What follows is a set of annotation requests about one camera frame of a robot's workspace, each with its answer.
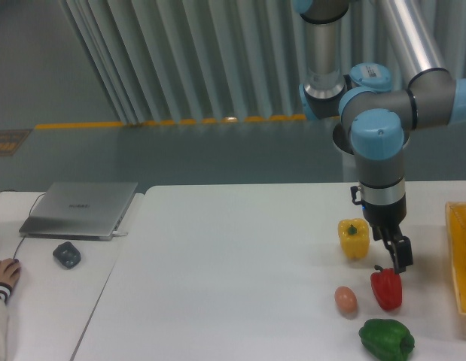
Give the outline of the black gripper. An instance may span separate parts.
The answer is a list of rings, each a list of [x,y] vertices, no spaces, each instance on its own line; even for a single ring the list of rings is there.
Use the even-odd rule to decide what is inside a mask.
[[[413,264],[410,239],[403,234],[400,224],[407,214],[406,196],[396,202],[378,205],[368,202],[363,195],[366,187],[362,185],[350,187],[352,202],[362,207],[364,219],[369,223],[375,241],[382,241],[394,263],[394,272],[402,273]]]

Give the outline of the person's hand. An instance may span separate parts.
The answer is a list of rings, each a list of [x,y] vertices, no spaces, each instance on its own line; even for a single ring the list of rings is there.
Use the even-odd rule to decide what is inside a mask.
[[[18,259],[0,260],[0,285],[13,290],[20,279],[21,263]]]

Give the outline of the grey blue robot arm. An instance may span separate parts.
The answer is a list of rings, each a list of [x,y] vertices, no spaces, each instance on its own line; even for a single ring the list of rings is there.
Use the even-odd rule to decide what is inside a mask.
[[[340,71],[340,21],[347,1],[295,1],[312,48],[301,95],[317,118],[338,115],[337,145],[354,156],[359,183],[351,189],[373,237],[390,254],[394,271],[413,264],[411,243],[401,232],[406,216],[403,147],[408,132],[466,122],[466,79],[446,70],[416,1],[379,1],[407,86],[392,91],[377,64]]]

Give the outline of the striped sleeve forearm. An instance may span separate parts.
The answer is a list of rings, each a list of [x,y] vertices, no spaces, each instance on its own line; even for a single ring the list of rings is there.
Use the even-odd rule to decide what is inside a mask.
[[[7,301],[12,287],[0,282],[0,360],[7,358],[8,308]]]

